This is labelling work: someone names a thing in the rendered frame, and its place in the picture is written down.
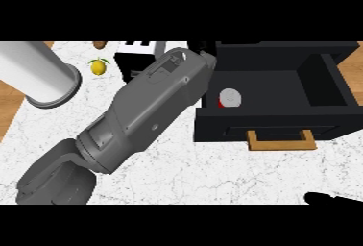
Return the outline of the black and white appliance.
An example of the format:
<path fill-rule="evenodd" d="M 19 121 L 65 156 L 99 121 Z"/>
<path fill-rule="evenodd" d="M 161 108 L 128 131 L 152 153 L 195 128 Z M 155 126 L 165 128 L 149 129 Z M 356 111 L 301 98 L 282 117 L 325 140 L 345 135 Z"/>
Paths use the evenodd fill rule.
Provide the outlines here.
<path fill-rule="evenodd" d="M 164 54 L 164 41 L 121 41 L 115 52 L 115 62 L 125 83 L 139 75 L 144 68 Z"/>

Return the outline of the black drawer front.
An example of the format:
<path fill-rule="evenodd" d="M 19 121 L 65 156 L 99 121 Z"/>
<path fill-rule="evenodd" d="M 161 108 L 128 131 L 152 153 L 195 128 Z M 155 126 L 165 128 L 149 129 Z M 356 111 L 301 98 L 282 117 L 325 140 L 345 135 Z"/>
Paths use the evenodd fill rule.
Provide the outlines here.
<path fill-rule="evenodd" d="M 198 108 L 195 142 L 245 141 L 246 132 L 260 140 L 298 140 L 311 130 L 316 140 L 330 140 L 363 129 L 363 107 L 322 106 L 304 109 Z"/>

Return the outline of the red can with pale end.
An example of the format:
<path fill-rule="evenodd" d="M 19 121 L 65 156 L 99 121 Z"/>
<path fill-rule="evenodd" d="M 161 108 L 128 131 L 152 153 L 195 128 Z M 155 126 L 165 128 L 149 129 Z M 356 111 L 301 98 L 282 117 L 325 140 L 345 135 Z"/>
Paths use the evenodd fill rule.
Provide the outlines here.
<path fill-rule="evenodd" d="M 240 106 L 240 94 L 233 88 L 224 88 L 220 92 L 218 103 L 223 108 Z"/>

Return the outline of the black open drawer box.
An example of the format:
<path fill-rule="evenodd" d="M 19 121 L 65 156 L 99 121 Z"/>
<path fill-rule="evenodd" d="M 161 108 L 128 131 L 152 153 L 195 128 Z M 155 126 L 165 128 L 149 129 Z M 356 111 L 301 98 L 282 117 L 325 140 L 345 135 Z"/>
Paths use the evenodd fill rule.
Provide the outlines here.
<path fill-rule="evenodd" d="M 218 41 L 217 66 L 202 105 L 218 106 L 232 88 L 248 109 L 354 107 L 338 64 L 358 48 L 354 41 Z"/>

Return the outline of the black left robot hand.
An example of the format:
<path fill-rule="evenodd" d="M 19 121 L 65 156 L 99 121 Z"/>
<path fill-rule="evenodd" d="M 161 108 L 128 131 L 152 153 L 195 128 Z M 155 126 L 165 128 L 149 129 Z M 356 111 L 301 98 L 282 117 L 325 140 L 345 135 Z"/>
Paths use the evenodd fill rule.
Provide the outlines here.
<path fill-rule="evenodd" d="M 202 56 L 217 56 L 217 47 L 214 41 L 189 40 L 187 47 L 195 53 L 198 53 Z"/>

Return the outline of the white cylinder with grey rim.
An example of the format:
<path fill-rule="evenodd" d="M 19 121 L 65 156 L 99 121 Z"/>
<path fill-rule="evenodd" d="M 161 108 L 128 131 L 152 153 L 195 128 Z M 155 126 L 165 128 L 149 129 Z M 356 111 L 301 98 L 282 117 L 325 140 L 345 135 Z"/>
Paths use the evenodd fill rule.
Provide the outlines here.
<path fill-rule="evenodd" d="M 83 76 L 43 41 L 0 41 L 0 80 L 34 107 L 52 109 L 77 94 Z"/>

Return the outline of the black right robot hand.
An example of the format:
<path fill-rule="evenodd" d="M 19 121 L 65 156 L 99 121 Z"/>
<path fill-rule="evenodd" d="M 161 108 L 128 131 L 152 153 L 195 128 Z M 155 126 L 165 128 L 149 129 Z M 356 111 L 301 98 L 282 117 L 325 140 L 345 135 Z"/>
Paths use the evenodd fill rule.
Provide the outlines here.
<path fill-rule="evenodd" d="M 363 205 L 363 201 L 357 201 L 341 196 L 332 197 L 329 194 L 319 192 L 307 192 L 304 199 L 310 205 Z"/>

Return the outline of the yellow lemon with green leaves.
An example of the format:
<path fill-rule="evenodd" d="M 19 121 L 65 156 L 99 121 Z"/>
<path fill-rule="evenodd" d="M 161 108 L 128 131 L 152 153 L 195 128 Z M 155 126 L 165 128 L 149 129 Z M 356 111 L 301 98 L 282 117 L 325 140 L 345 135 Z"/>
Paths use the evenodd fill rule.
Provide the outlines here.
<path fill-rule="evenodd" d="M 106 65 L 109 61 L 103 58 L 97 58 L 96 60 L 90 60 L 90 71 L 96 76 L 100 76 L 106 72 Z"/>

